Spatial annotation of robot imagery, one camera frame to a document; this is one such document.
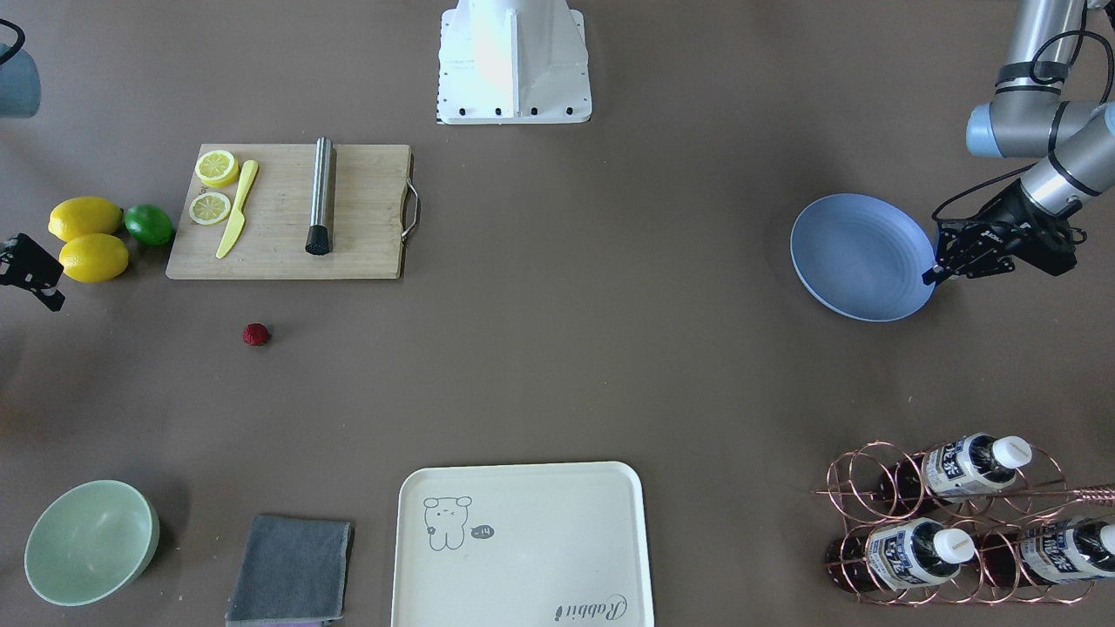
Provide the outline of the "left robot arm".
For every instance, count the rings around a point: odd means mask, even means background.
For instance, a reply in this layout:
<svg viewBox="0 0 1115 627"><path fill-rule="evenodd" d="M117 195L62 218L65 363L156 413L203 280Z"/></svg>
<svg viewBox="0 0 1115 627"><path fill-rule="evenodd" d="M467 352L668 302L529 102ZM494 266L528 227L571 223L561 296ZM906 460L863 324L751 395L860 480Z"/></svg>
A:
<svg viewBox="0 0 1115 627"><path fill-rule="evenodd" d="M1090 12L1112 16L1111 1L1024 1L991 102L970 114L964 131L969 152L985 158L1034 158L1031 166L1006 174L1008 185L972 218L940 218L935 266L923 274L935 286L963 274L1011 273L1017 260L1044 273L1063 274L1077 264L1076 247L1086 239L1070 225L1072 214L1114 182L1112 81L1098 102L1063 99L1082 44L1112 44L1088 30Z"/></svg>

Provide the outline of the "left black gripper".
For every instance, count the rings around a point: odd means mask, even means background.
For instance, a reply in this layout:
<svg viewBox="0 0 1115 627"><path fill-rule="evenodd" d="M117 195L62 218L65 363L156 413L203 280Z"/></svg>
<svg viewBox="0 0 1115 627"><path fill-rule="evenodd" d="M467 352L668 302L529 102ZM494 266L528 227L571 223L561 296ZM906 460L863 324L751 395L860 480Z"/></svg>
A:
<svg viewBox="0 0 1115 627"><path fill-rule="evenodd" d="M1077 264L1079 229L1037 206L1015 181L972 218L935 218L935 266L922 274L939 286L953 274L975 279L1011 273L1022 260L1044 273L1064 274Z"/></svg>

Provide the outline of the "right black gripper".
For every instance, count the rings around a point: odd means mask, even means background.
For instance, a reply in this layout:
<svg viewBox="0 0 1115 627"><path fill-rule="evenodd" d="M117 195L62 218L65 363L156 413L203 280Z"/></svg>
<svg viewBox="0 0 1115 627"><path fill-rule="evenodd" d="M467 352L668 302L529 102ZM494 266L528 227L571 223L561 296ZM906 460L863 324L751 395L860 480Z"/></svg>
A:
<svg viewBox="0 0 1115 627"><path fill-rule="evenodd" d="M25 233L4 239L1 250L1 283L14 286L33 296L51 311L60 311L66 297L57 288L64 266L42 245Z"/></svg>

